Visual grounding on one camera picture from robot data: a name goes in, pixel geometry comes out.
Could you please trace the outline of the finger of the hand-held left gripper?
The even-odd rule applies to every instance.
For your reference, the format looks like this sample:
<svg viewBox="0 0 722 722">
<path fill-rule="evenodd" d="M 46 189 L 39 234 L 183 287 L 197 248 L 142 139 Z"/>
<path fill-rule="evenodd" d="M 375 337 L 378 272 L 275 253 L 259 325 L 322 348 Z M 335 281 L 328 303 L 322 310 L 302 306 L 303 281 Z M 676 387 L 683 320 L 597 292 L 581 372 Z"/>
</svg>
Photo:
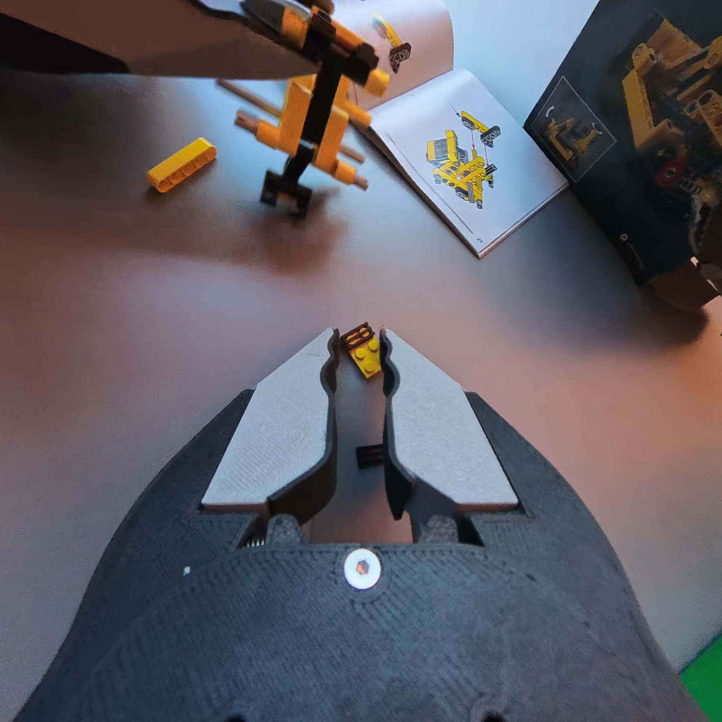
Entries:
<svg viewBox="0 0 722 722">
<path fill-rule="evenodd" d="M 285 79 L 318 68 L 239 2 L 2 1 L 1 14 L 120 59 L 135 75 Z"/>
<path fill-rule="evenodd" d="M 284 16 L 296 16 L 306 21 L 312 14 L 313 8 L 333 14 L 332 1 L 244 1 L 243 12 L 249 17 L 264 23 L 269 27 L 281 27 Z"/>
</svg>

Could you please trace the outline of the black lego set box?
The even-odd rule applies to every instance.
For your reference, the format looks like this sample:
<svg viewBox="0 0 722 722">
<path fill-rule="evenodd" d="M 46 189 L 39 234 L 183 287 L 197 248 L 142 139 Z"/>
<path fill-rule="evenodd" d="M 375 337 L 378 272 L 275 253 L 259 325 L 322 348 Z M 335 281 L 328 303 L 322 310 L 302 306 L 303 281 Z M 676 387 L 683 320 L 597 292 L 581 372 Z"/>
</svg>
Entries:
<svg viewBox="0 0 722 722">
<path fill-rule="evenodd" d="M 721 294 L 721 2 L 598 2 L 524 123 L 639 285 Z"/>
</svg>

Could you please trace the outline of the yellow black lego model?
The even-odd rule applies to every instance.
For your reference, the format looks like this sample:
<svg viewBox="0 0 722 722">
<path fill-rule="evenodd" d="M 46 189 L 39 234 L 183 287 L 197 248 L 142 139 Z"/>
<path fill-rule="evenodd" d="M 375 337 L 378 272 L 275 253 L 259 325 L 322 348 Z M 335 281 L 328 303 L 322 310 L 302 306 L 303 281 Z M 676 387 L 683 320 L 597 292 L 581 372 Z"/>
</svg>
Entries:
<svg viewBox="0 0 722 722">
<path fill-rule="evenodd" d="M 235 124 L 262 144 L 287 154 L 281 174 L 266 172 L 260 200 L 276 206 L 284 199 L 291 204 L 293 216 L 302 220 L 308 214 L 312 191 L 300 184 L 300 177 L 310 165 L 340 183 L 367 189 L 368 181 L 357 168 L 339 159 L 349 122 L 363 128 L 371 123 L 370 114 L 348 98 L 348 87 L 355 84 L 383 97 L 390 77 L 379 67 L 371 44 L 320 9 L 313 8 L 305 22 L 286 15 L 281 27 L 267 27 L 319 68 L 315 74 L 289 79 L 276 125 L 242 111 Z"/>
</svg>

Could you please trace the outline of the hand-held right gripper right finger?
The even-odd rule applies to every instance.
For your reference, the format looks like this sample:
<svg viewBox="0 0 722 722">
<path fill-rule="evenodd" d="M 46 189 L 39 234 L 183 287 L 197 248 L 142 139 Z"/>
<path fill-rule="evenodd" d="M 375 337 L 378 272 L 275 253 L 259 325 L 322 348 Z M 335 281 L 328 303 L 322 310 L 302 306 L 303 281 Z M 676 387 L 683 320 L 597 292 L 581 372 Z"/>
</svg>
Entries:
<svg viewBox="0 0 722 722">
<path fill-rule="evenodd" d="M 519 498 L 470 399 L 390 329 L 381 331 L 384 480 L 395 520 L 514 510 Z"/>
</svg>

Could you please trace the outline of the yellow plate with black grille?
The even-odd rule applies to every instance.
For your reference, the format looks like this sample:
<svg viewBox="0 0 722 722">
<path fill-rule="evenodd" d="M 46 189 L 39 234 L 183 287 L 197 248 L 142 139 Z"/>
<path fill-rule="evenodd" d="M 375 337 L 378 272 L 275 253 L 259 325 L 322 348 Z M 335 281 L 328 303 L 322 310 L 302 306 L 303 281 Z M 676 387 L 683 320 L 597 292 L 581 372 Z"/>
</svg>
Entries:
<svg viewBox="0 0 722 722">
<path fill-rule="evenodd" d="M 340 338 L 344 348 L 366 379 L 382 370 L 380 342 L 367 322 L 342 334 Z"/>
</svg>

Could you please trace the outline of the yellow lego beam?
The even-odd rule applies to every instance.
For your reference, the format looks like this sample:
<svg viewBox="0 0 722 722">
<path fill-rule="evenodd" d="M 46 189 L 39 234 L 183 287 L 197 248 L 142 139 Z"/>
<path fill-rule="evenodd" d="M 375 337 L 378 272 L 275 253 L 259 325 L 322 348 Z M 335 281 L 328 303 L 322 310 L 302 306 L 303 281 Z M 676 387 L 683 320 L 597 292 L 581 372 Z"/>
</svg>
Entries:
<svg viewBox="0 0 722 722">
<path fill-rule="evenodd" d="M 217 157 L 217 148 L 202 137 L 176 151 L 147 171 L 146 181 L 159 193 L 166 193 Z"/>
</svg>

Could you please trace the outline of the green plastic bin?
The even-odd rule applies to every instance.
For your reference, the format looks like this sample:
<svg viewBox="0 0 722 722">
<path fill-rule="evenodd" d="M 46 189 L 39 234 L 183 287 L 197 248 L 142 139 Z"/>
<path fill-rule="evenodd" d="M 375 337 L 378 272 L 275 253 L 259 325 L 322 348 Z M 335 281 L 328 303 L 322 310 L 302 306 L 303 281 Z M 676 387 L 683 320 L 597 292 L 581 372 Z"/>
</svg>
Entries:
<svg viewBox="0 0 722 722">
<path fill-rule="evenodd" d="M 721 721 L 721 635 L 681 671 L 680 679 L 709 721 Z"/>
</svg>

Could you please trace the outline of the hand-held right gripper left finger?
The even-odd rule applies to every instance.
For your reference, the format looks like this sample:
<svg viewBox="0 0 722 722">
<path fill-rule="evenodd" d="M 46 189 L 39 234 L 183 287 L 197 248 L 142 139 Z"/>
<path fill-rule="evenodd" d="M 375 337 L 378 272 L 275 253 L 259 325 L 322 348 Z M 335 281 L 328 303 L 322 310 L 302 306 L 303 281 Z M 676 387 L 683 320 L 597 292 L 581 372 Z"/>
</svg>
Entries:
<svg viewBox="0 0 722 722">
<path fill-rule="evenodd" d="M 337 485 L 338 329 L 260 381 L 203 494 L 203 510 L 288 515 L 305 524 Z"/>
</svg>

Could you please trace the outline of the white instruction booklet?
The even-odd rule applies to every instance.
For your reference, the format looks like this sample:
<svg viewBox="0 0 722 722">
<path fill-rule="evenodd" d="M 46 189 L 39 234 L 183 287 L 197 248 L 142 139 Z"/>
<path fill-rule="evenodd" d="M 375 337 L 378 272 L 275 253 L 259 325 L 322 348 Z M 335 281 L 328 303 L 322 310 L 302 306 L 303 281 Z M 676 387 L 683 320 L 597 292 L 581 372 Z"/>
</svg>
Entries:
<svg viewBox="0 0 722 722">
<path fill-rule="evenodd" d="M 445 2 L 335 2 L 334 17 L 374 47 L 390 75 L 382 98 L 349 91 L 371 114 L 363 133 L 476 257 L 566 188 L 511 114 L 454 67 Z"/>
</svg>

